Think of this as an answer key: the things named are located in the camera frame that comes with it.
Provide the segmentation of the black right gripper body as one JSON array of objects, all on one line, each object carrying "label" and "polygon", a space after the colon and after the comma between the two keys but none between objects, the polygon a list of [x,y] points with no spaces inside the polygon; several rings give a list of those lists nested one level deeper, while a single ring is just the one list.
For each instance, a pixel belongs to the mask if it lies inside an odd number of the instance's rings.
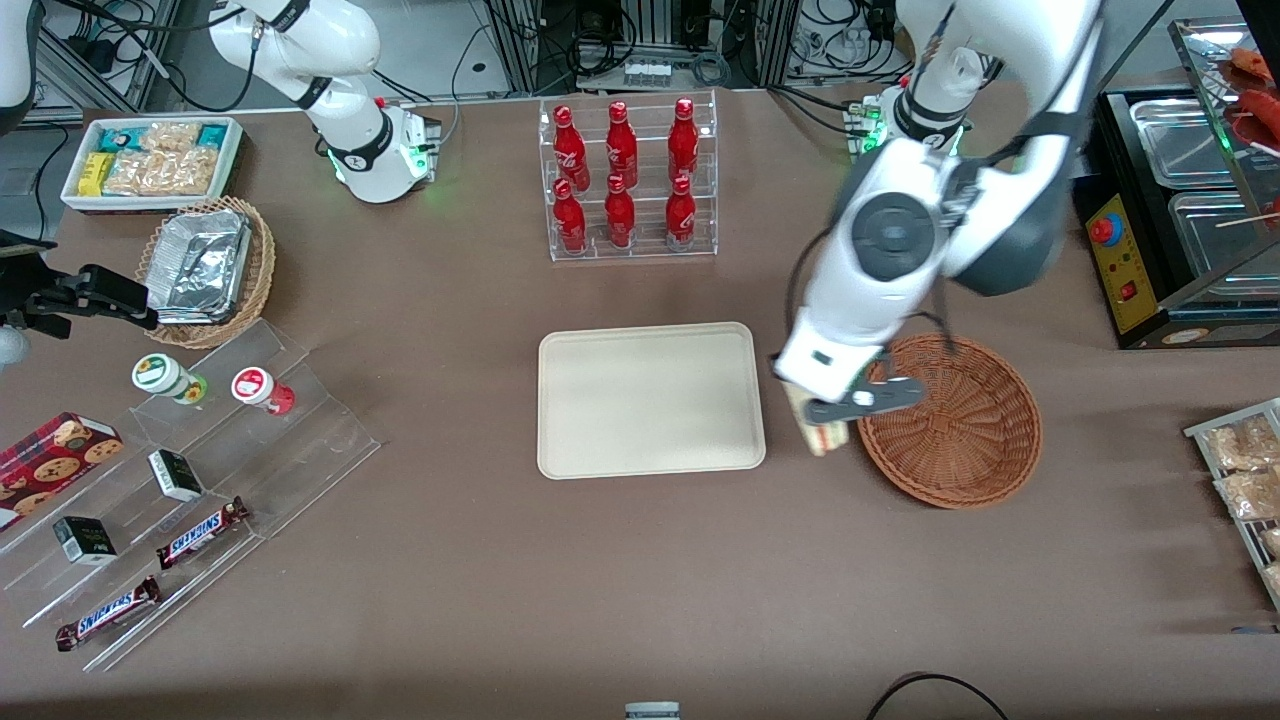
[{"label": "black right gripper body", "polygon": [[63,319],[42,316],[28,309],[29,301],[54,287],[60,272],[50,269],[44,254],[55,241],[29,238],[14,232],[1,233],[1,325],[36,331],[63,338]]}]

